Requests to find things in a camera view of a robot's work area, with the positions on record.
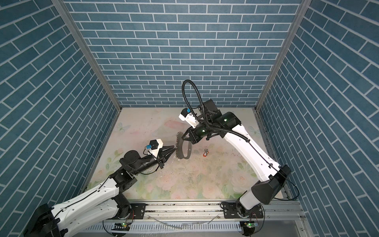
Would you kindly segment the key with red tag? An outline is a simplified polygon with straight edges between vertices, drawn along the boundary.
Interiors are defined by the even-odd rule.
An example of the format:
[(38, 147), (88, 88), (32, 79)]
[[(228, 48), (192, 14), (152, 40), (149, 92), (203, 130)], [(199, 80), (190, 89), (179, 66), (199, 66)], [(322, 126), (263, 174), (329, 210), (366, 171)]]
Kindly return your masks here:
[(203, 153), (203, 157), (207, 157), (207, 156), (208, 156), (208, 154), (209, 154), (209, 151), (208, 151), (208, 149), (205, 149), (205, 150), (204, 150), (204, 153)]

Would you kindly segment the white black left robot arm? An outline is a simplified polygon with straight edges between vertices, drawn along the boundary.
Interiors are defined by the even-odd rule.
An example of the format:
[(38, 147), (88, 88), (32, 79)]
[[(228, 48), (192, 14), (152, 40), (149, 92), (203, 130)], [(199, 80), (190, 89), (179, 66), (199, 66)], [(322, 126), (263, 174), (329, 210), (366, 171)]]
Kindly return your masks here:
[(63, 203), (38, 207), (23, 236), (72, 237), (107, 219), (133, 219), (135, 212), (123, 193), (136, 183), (136, 175), (153, 166), (163, 168), (175, 151), (174, 146), (163, 146), (143, 157), (135, 150), (127, 152), (121, 167), (99, 185)]

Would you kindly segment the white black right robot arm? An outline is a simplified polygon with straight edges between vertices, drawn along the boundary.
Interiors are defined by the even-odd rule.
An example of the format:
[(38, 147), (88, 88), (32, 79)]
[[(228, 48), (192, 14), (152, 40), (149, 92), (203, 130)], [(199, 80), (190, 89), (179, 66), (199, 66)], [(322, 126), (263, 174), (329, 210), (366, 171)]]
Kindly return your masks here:
[(232, 112), (222, 114), (213, 100), (198, 107), (200, 116), (193, 109), (184, 108), (179, 119), (189, 124), (182, 135), (177, 135), (177, 157), (183, 157), (184, 141), (192, 145), (202, 138), (209, 140), (221, 136), (229, 142), (254, 170), (258, 181), (236, 202), (236, 211), (241, 217), (248, 216), (260, 204), (269, 204), (287, 182), (291, 169), (273, 160), (249, 135), (240, 119)]

